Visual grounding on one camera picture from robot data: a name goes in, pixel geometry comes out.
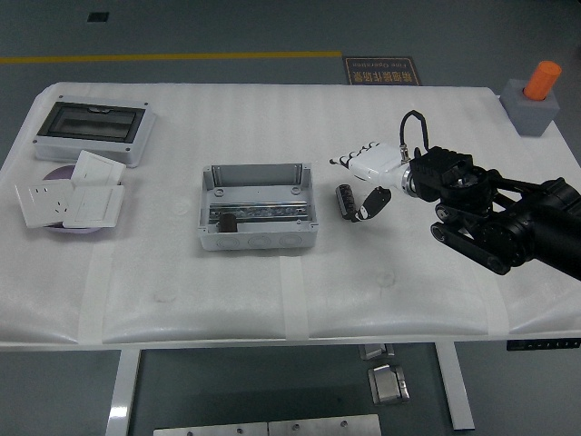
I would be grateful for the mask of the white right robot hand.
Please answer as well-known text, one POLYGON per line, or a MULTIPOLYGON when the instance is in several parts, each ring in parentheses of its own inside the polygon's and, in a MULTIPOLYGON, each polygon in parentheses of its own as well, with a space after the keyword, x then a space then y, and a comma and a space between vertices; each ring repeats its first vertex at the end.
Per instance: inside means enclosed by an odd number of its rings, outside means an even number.
POLYGON ((374 189, 361 206, 348 184, 339 185, 335 192, 343 219, 353 223, 367 221, 378 215, 391 200, 391 188, 416 197, 407 146, 371 142, 358 151, 330 159, 330 164, 341 165, 356 178, 370 183, 374 189))

